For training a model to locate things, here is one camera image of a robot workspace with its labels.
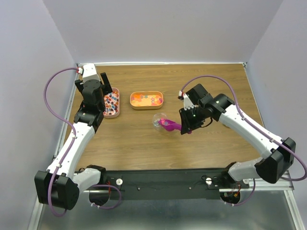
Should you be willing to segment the magenta plastic scoop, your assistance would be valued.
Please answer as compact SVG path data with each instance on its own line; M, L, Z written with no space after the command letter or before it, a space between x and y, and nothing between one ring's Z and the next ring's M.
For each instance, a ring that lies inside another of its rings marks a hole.
M162 128L164 128L166 131L174 131L174 130L178 130L181 131L182 126L172 120L169 119L161 119L159 121L159 124L162 126Z

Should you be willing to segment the orange tray of star candies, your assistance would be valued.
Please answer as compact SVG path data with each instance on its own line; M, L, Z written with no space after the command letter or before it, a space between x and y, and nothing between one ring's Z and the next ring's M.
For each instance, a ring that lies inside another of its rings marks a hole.
M130 105L135 110L154 110L163 106L164 97L159 91L133 92Z

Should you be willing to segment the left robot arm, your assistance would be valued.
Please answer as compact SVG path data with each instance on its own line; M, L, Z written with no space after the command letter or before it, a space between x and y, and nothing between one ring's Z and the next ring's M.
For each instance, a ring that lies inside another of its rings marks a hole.
M111 93L112 88L104 72L98 79L76 80L75 85L83 100L73 123L68 123L71 133L46 171L38 171L35 175L39 202L48 205L57 217L61 214L55 211L56 207L71 210L81 192L92 186L102 189L106 185L103 167L90 165L78 175L74 175L74 170L85 147L103 121L106 109L104 96Z

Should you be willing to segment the clear plastic cup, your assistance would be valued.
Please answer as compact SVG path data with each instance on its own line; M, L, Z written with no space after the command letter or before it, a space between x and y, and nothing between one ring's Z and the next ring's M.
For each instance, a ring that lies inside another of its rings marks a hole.
M162 126L159 124L159 121L161 119L167 119L167 116L165 113L156 113L154 116L153 116L153 126L156 130L160 131L162 130Z

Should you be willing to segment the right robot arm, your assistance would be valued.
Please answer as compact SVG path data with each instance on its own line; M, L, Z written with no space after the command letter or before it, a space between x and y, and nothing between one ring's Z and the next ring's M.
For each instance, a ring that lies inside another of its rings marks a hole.
M184 103L179 111L181 134L203 127L209 118L238 133L260 154L254 160L229 164L218 177L223 186L230 188L241 180L256 178L274 184L293 164L294 157L290 151L295 150L296 143L291 138L282 139L271 134L237 109L235 102L225 94L212 97L201 84L197 84L186 93L179 92L178 98Z

